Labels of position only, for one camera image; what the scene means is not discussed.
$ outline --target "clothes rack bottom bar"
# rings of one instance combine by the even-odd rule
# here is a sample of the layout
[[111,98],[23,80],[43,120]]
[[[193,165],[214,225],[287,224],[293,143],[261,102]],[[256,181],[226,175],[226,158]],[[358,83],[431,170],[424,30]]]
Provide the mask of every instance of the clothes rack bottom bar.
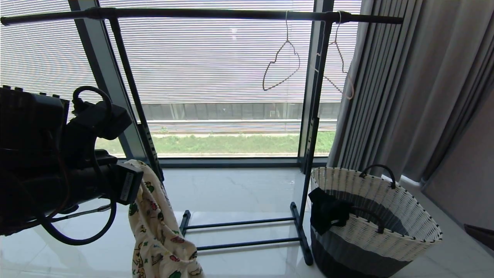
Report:
[[261,223],[293,221],[293,223],[295,224],[295,228],[297,230],[298,237],[287,237],[287,238],[261,240],[261,241],[250,241],[250,242],[239,242],[239,243],[230,243],[230,244],[201,246],[201,247],[198,247],[197,250],[203,251],[203,250],[213,250],[213,249],[223,249],[223,248],[244,247],[244,246],[254,246],[254,245],[264,245],[264,244],[274,244],[274,243],[298,241],[300,243],[300,247],[302,247],[302,254],[304,256],[305,264],[310,266],[314,263],[314,259],[312,258],[312,253],[311,253],[311,250],[309,248],[309,244],[307,243],[307,237],[305,236],[305,232],[303,230],[302,223],[300,222],[300,216],[298,214],[297,206],[295,205],[294,202],[292,202],[290,204],[290,211],[291,211],[292,217],[189,226],[191,213],[190,213],[190,211],[186,210],[183,217],[182,217],[182,223],[180,224],[180,231],[182,232],[182,235],[185,236],[185,234],[187,233],[187,230],[191,230],[191,229],[205,229],[205,228],[214,228],[214,227],[227,227],[227,226],[237,226],[237,225],[251,225],[251,224],[261,224]]

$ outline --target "curtain fold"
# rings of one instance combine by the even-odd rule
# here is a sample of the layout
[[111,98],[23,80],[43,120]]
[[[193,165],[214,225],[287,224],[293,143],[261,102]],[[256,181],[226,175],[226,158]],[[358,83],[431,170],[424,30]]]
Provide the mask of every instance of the curtain fold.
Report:
[[493,11],[482,0],[364,1],[361,14],[404,22],[359,24],[355,97],[342,99],[328,166],[428,179],[494,81]]

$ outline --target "large glass window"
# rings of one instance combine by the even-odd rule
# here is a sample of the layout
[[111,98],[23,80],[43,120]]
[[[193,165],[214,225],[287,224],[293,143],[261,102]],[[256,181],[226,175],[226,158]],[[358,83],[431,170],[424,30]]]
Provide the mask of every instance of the large glass window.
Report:
[[[343,10],[352,14],[360,13],[360,0],[335,0],[333,11]],[[338,46],[344,61],[344,71],[347,72],[355,51],[358,22],[347,22],[338,28]],[[333,42],[337,24],[333,24],[329,41]],[[343,90],[346,74],[341,72],[341,58],[336,45],[330,45],[326,57],[324,75]],[[323,79],[321,90],[320,122],[316,141],[316,156],[327,156],[331,151],[336,131],[341,93],[326,79]]]
[[[314,2],[100,0],[100,5],[312,11]],[[262,78],[286,39],[284,21],[123,18],[120,25],[160,157],[296,156],[311,22],[288,22],[300,69],[267,92]],[[108,22],[107,28],[118,53]],[[297,65],[293,49],[283,48],[266,87]]]
[[[0,5],[2,15],[9,16],[70,11],[67,1],[58,0],[1,0]],[[72,100],[77,87],[96,86],[73,20],[1,26],[0,41],[0,85],[57,94],[67,100]],[[81,97],[91,102],[101,99],[95,93]],[[123,153],[118,139],[99,139],[96,147],[107,145],[110,153]]]

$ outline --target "floor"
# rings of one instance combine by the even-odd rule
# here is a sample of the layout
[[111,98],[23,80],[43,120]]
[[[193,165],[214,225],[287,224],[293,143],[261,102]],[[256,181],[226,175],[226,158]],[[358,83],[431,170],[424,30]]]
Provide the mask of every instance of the floor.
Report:
[[[297,169],[180,169],[165,170],[165,187],[178,220],[185,210],[190,210],[190,224],[198,225],[289,217],[289,204],[300,203],[303,178]],[[403,186],[441,225],[444,240],[394,277],[492,277],[493,257],[424,197],[419,188]],[[103,200],[88,202],[83,209],[102,204]],[[308,213],[304,221],[306,231]],[[67,236],[84,238],[98,232],[107,217],[108,212],[91,214],[64,221],[57,227]],[[296,236],[294,226],[280,223],[187,233],[187,238],[197,246],[292,236]],[[124,206],[119,207],[108,233],[93,244],[64,245],[42,228],[34,228],[0,237],[0,246],[1,278],[131,277],[134,239]],[[323,277],[316,266],[305,265],[298,243],[203,251],[198,260],[208,278]]]

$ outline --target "horizontal black rod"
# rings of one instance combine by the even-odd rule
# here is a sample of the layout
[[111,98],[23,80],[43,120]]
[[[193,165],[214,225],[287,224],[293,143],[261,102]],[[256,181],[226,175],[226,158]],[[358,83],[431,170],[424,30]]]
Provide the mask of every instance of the horizontal black rod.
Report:
[[101,8],[93,7],[83,11],[66,11],[18,16],[3,16],[3,25],[28,22],[43,22],[63,19],[109,19],[122,17],[192,17],[192,18],[238,18],[308,20],[326,22],[369,22],[401,24],[403,18],[377,15],[354,15],[349,12],[301,12],[267,10],[228,10],[228,9],[182,9],[182,8]]
[[198,251],[203,251],[203,250],[213,250],[213,249],[223,249],[223,248],[233,248],[233,247],[254,246],[254,245],[263,245],[263,244],[292,242],[292,241],[300,241],[300,238],[299,237],[289,237],[289,238],[270,239],[270,240],[261,240],[261,241],[251,241],[251,242],[240,242],[240,243],[230,243],[230,244],[201,246],[201,247],[197,247],[197,250]]
[[229,223],[193,225],[193,226],[186,226],[185,229],[186,230],[190,230],[190,229],[204,229],[204,228],[214,228],[214,227],[227,227],[227,226],[237,226],[237,225],[260,224],[260,223],[271,223],[271,222],[281,222],[281,221],[293,221],[293,220],[295,220],[294,217],[285,217],[285,218],[273,218],[273,219],[262,219],[262,220],[229,222]]

